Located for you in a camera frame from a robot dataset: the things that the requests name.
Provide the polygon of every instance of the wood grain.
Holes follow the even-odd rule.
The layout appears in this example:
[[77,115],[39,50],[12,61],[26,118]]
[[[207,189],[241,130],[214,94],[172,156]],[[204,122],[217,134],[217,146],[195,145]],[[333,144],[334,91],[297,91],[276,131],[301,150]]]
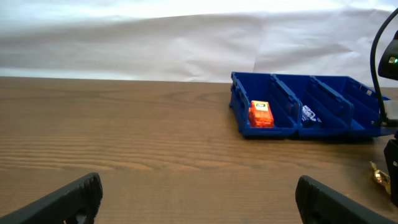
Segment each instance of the wood grain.
[[300,223],[305,174],[398,221],[369,179],[390,136],[244,140],[229,98],[219,83],[0,78],[0,215],[99,172],[96,223]]

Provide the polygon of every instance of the orange box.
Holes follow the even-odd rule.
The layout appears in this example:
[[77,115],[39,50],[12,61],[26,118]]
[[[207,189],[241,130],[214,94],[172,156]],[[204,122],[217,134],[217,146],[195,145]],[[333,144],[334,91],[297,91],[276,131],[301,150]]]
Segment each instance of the orange box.
[[269,103],[252,100],[249,108],[249,122],[250,126],[255,128],[273,128],[274,117]]

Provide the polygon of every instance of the blue plastic storage bin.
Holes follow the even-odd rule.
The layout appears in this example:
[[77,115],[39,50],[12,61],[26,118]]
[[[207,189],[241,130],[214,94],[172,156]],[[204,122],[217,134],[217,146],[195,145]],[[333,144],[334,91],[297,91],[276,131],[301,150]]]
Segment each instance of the blue plastic storage bin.
[[349,136],[353,138],[377,137],[394,134],[396,130],[375,127],[372,121],[379,118],[379,105],[374,90],[350,78],[337,76],[316,76],[316,78],[340,93],[354,106]]
[[[229,106],[244,137],[288,137],[297,132],[302,105],[275,75],[233,72],[231,78],[233,84]],[[273,128],[250,127],[248,113],[252,100],[269,102],[274,117]]]
[[350,128],[353,105],[332,88],[308,75],[276,75],[304,105],[322,121],[320,128],[305,128],[298,124],[300,136],[342,136]]

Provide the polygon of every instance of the white backdrop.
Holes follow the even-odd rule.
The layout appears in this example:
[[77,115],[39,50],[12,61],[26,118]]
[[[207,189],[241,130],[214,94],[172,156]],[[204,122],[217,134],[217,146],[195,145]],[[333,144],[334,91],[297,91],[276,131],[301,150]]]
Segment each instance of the white backdrop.
[[[348,75],[396,0],[2,0],[0,75],[230,82],[231,71]],[[382,36],[379,60],[398,30]],[[398,82],[381,78],[381,86]]]

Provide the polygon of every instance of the blue snack wrapper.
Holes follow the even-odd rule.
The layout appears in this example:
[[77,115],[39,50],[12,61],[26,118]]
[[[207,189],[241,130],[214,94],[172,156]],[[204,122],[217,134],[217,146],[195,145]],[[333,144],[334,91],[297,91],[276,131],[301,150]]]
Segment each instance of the blue snack wrapper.
[[320,128],[322,121],[307,105],[304,105],[301,123],[304,128]]

